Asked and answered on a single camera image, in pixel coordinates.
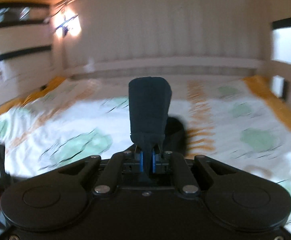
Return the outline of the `white leaf-print bed sheet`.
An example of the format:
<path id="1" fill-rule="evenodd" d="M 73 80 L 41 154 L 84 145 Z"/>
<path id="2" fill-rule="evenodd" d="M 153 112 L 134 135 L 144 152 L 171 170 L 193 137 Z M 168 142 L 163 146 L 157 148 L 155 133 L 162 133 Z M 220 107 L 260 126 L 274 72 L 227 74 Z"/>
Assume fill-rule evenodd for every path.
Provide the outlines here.
<path id="1" fill-rule="evenodd" d="M 291 109 L 260 76 L 216 83 L 169 79 L 169 115 L 187 134 L 186 157 L 204 154 L 269 179 L 291 194 Z M 92 154 L 128 148 L 128 81 L 55 78 L 0 109 L 5 171 L 33 177 Z M 291 232 L 291 215 L 286 224 Z"/>

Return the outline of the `blue star wall light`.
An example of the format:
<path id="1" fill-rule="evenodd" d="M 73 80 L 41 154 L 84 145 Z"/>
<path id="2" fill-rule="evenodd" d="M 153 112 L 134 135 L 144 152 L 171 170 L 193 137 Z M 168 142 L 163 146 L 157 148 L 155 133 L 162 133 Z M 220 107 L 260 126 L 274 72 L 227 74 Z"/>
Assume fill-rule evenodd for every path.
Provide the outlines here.
<path id="1" fill-rule="evenodd" d="M 81 33 L 81 25 L 79 21 L 79 15 L 71 9 L 62 8 L 54 16 L 54 33 L 58 38 L 65 37 L 67 35 L 76 37 Z"/>

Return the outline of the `dark navy hooded garment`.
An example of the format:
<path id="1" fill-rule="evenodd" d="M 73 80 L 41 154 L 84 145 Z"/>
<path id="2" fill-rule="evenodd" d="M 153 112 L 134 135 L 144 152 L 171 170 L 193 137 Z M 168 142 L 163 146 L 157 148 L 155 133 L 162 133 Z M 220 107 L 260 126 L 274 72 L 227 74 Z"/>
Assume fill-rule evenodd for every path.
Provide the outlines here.
<path id="1" fill-rule="evenodd" d="M 140 77 L 129 82 L 130 138 L 143 152 L 142 182 L 152 182 L 153 151 L 186 153 L 184 125 L 168 115 L 171 98 L 171 87 L 162 77 Z"/>

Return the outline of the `white wooden bed frame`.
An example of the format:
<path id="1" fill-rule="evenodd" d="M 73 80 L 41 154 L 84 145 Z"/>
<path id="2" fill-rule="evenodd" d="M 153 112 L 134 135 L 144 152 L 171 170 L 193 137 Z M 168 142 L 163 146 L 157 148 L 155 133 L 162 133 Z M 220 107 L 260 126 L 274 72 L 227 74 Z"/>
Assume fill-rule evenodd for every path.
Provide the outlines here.
<path id="1" fill-rule="evenodd" d="M 271 6 L 291 0 L 0 0 L 0 107 L 57 76 L 111 78 L 154 73 L 275 75 L 289 81 L 291 62 L 274 59 Z M 79 15 L 81 33 L 58 38 L 54 16 Z"/>

